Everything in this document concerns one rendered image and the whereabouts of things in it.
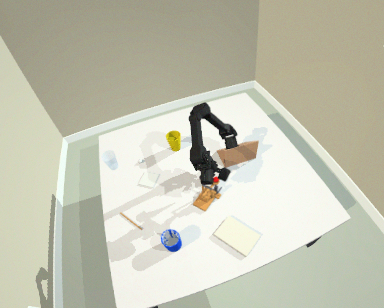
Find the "yellow cup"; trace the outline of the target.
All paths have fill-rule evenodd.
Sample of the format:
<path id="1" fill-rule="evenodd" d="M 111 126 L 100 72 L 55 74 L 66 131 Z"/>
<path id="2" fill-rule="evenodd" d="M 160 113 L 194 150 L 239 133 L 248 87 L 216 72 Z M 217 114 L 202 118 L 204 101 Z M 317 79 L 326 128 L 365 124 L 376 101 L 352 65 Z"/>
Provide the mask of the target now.
<path id="1" fill-rule="evenodd" d="M 166 139 L 173 151 L 179 151 L 181 148 L 181 135 L 178 131 L 170 131 L 166 134 Z"/>

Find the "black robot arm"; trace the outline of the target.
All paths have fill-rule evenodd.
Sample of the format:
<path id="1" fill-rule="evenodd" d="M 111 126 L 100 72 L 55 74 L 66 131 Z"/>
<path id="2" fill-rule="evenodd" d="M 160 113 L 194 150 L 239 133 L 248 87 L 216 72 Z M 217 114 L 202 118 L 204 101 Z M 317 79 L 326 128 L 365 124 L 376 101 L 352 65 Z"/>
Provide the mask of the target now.
<path id="1" fill-rule="evenodd" d="M 226 149 L 232 149 L 239 146 L 236 140 L 237 131 L 231 124 L 224 123 L 221 119 L 217 118 L 211 112 L 211 107 L 206 102 L 194 106 L 188 119 L 190 121 L 192 139 L 190 161 L 196 171 L 201 171 L 199 177 L 201 184 L 212 185 L 214 181 L 213 176 L 216 175 L 212 170 L 215 162 L 210 156 L 210 151 L 207 151 L 203 145 L 201 119 L 206 119 L 219 130 L 219 135 L 222 137 L 222 140 L 225 139 Z M 201 165 L 197 166 L 197 164 Z"/>

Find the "blue mug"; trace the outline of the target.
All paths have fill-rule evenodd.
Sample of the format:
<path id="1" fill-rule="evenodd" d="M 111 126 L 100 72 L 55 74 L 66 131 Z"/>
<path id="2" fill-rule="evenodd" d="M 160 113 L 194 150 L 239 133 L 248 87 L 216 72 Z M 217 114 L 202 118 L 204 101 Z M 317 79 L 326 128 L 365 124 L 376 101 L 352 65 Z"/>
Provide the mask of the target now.
<path id="1" fill-rule="evenodd" d="M 161 242 L 171 252 L 176 252 L 182 247 L 180 235 L 175 230 L 165 230 L 161 236 Z"/>

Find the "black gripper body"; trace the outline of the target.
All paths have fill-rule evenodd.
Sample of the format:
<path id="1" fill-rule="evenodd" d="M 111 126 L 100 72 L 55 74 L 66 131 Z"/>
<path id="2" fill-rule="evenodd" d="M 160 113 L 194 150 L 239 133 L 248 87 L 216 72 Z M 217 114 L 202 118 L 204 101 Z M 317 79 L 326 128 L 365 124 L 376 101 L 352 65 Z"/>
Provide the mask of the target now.
<path id="1" fill-rule="evenodd" d="M 218 168 L 218 164 L 216 164 L 217 162 L 216 162 L 216 161 L 214 161 L 214 162 L 215 162 L 215 165 L 214 165 L 214 167 L 212 168 L 212 170 L 214 171 L 214 173 L 215 173 L 215 172 L 219 173 L 219 179 L 220 179 L 220 180 L 222 180 L 222 181 L 224 181 L 224 182 L 227 182 L 231 170 L 229 170 L 229 169 L 227 169 L 227 168 L 225 168 L 225 167 L 222 168 L 222 169 L 220 169 L 220 168 Z M 218 170 L 217 170 L 217 169 L 218 169 Z M 219 171 L 219 170 L 220 170 L 220 171 Z"/>

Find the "clear plastic cup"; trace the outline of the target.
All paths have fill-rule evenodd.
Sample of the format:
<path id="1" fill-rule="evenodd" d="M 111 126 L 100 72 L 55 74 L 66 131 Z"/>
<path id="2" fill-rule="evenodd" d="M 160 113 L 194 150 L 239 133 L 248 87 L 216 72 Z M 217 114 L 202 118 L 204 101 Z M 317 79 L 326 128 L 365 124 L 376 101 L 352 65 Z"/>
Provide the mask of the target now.
<path id="1" fill-rule="evenodd" d="M 115 157 L 115 153 L 113 150 L 107 150 L 106 152 L 104 152 L 101 156 L 101 160 L 107 164 L 107 166 L 111 169 L 111 170 L 115 170 L 117 169 L 119 166 L 118 166 L 118 163 L 117 163 L 117 160 L 116 160 L 116 157 Z"/>

